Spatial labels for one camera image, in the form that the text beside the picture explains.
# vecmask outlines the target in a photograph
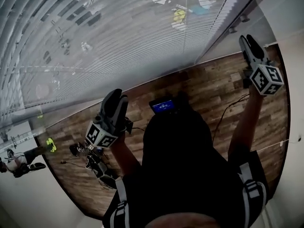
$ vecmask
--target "shoulder strap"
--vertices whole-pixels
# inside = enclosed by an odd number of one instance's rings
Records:
[[[117,209],[113,212],[110,218],[110,228],[114,228],[115,221],[118,219],[124,220],[124,228],[130,228],[129,223],[129,205],[127,203],[127,194],[122,178],[116,179],[116,188],[120,203],[117,205]]]
[[[263,205],[261,207],[261,211],[264,208],[266,204],[266,188],[263,183],[256,182],[252,178],[251,170],[249,163],[245,163],[241,165],[240,167],[241,173],[239,174],[243,184],[243,199],[244,199],[244,207],[245,207],[245,223],[244,228],[248,228],[249,226],[249,220],[250,220],[250,206],[249,206],[249,198],[253,199],[256,197],[259,197],[260,194],[258,192],[257,186],[261,186],[263,190]]]

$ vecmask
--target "black pants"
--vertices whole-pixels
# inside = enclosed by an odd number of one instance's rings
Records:
[[[191,158],[191,162],[195,158],[200,162],[202,155],[214,151],[208,125],[190,107],[176,114],[153,116],[144,133],[143,145],[143,166],[160,159],[164,161],[162,165],[169,166],[172,166],[169,162],[180,162],[181,158]]]
[[[51,149],[52,146],[48,146],[47,148],[39,146],[37,148],[25,151],[24,156],[27,159],[28,165],[30,165],[37,156],[42,155],[44,152],[50,151]]]

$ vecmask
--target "white shirt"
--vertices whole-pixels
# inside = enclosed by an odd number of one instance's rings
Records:
[[[23,163],[27,164],[27,159],[25,158],[24,153],[14,154],[14,156],[18,159],[18,161],[21,164],[23,164]],[[13,172],[18,168],[18,166],[14,160],[11,160],[9,163],[6,164],[6,166],[10,172]]]

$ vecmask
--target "white strap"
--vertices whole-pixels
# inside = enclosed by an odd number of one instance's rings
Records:
[[[252,174],[251,174],[251,170],[250,170],[250,166],[249,166],[248,162],[241,165],[240,170],[241,170],[242,174],[241,175],[239,174],[239,176],[244,184],[248,180],[252,180]],[[252,182],[247,182],[246,185],[247,185],[248,189],[254,188],[256,185],[259,185],[262,187],[262,190],[263,190],[263,206],[261,208],[261,211],[262,211],[262,209],[266,205],[266,188],[265,188],[264,184],[259,181],[256,183],[254,181],[252,181]],[[243,188],[243,200],[244,200],[244,208],[245,208],[244,228],[248,228],[249,219],[250,219],[250,207],[249,207],[248,196],[252,199],[252,198],[260,196],[260,194],[257,189],[254,189],[254,190],[250,191],[249,193],[247,193],[246,188],[245,187]]]
[[[124,201],[127,201],[127,194],[125,192],[123,179],[121,177],[119,177],[115,180],[115,182],[116,182],[116,188],[118,191],[120,202],[122,203]]]
[[[261,182],[257,182],[257,184],[259,185],[259,186],[261,186],[262,187],[262,190],[263,190],[263,206],[262,206],[262,209],[265,207],[265,205],[266,205],[266,197],[267,197],[267,194],[266,194],[266,188],[265,188],[265,186],[264,186],[264,184],[263,183],[261,183]]]
[[[116,179],[116,188],[118,191],[118,196],[120,204],[117,206],[117,209],[113,212],[110,218],[110,228],[114,228],[115,216],[124,214],[124,225],[125,228],[130,228],[129,223],[129,205],[127,203],[127,194],[125,191],[125,186],[122,178]]]
[[[249,208],[249,200],[246,189],[243,188],[243,199],[244,199],[244,208],[245,208],[245,223],[244,228],[248,228],[249,226],[249,218],[250,218],[250,208]]]
[[[252,174],[251,174],[251,170],[250,170],[250,166],[249,166],[248,162],[241,165],[239,168],[241,169],[241,172],[242,172],[241,180],[243,181],[244,184],[246,181],[252,180]],[[254,187],[256,187],[256,183],[255,182],[247,183],[247,187],[249,189],[254,188]],[[252,198],[260,196],[260,194],[257,189],[253,189],[252,191],[249,192],[249,196],[252,199]]]

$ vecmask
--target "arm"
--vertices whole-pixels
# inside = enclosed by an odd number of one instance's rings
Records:
[[[21,165],[21,162],[20,161],[18,161],[18,159],[13,155],[13,160],[15,161],[15,163],[16,163],[16,165],[17,165],[17,167],[19,168],[20,167],[20,165]]]
[[[141,165],[132,154],[130,149],[124,143],[125,135],[118,138],[110,147],[117,163],[122,169],[123,175],[129,175],[137,172]]]
[[[233,132],[228,156],[237,146],[246,146],[249,150],[251,149],[264,97],[258,93],[253,85],[249,88],[249,93],[245,110]]]

